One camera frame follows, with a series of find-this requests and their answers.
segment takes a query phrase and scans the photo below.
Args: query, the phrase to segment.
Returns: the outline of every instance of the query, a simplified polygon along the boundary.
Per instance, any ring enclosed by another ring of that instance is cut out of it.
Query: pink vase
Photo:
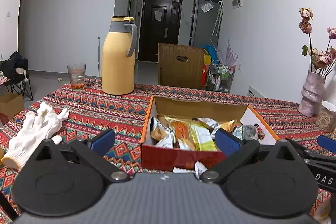
[[[298,108],[300,113],[307,117],[313,117],[315,114],[314,105],[322,101],[325,82],[324,76],[308,71],[306,83],[301,92],[303,98]]]

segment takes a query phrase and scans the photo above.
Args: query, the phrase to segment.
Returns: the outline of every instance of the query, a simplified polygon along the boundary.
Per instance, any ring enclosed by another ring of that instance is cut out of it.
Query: gray refrigerator
[[[213,8],[206,13],[203,12],[202,6],[205,5],[208,0],[195,0],[192,13],[192,27],[190,31],[189,46],[200,48],[202,45],[211,45],[211,40],[214,46],[217,48],[218,35],[216,35],[217,28],[212,35],[212,31],[215,27],[218,9],[220,3],[211,2]]]

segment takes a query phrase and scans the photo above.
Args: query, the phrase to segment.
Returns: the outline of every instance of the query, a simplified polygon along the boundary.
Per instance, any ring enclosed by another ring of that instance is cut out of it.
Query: dark door
[[[177,44],[182,0],[144,0],[139,60],[158,61],[158,43]]]

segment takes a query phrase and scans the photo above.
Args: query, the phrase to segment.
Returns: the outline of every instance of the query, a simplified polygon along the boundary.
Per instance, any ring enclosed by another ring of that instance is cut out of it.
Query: red tablecloth
[[[206,100],[217,103],[249,104],[264,118],[280,138],[290,137],[308,148],[324,155],[330,152],[319,147],[316,138],[325,134],[315,125],[315,118],[307,118],[297,110],[297,104],[273,100],[237,96],[221,92],[210,92],[183,88],[172,88],[158,85],[135,85],[134,92],[123,96],[107,95],[101,90],[100,80],[87,79],[83,90],[73,91],[70,85],[64,85],[50,93],[38,103],[20,112],[13,120],[0,129],[0,145],[6,151],[8,141],[20,130],[26,112],[36,111],[39,103],[45,101],[56,112],[64,107],[70,110],[69,119],[63,122],[58,132],[64,142],[70,142],[78,137],[92,138],[108,128],[116,132],[115,147],[105,158],[132,174],[134,172],[155,172],[141,168],[140,139],[142,126],[152,95],[172,97],[184,100]],[[16,209],[11,189],[17,173],[0,167],[0,185],[2,192]],[[326,191],[320,191],[312,210],[330,196]],[[10,220],[0,210],[0,224]]]

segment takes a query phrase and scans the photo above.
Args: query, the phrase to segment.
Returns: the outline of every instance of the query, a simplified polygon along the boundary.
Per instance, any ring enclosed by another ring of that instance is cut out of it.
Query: snack box
[[[265,138],[261,144],[275,144],[279,139],[270,126],[249,105],[228,105],[208,101],[185,101],[172,98],[152,96],[147,110],[145,124],[141,138],[142,168],[152,170],[172,171],[174,167],[193,170],[196,161],[200,161],[206,168],[211,168],[225,159],[218,151],[187,151],[178,148],[161,148],[152,143],[150,125],[152,117],[165,122],[164,116],[191,122],[192,118],[207,117],[219,123],[237,120],[245,125],[258,124]]]

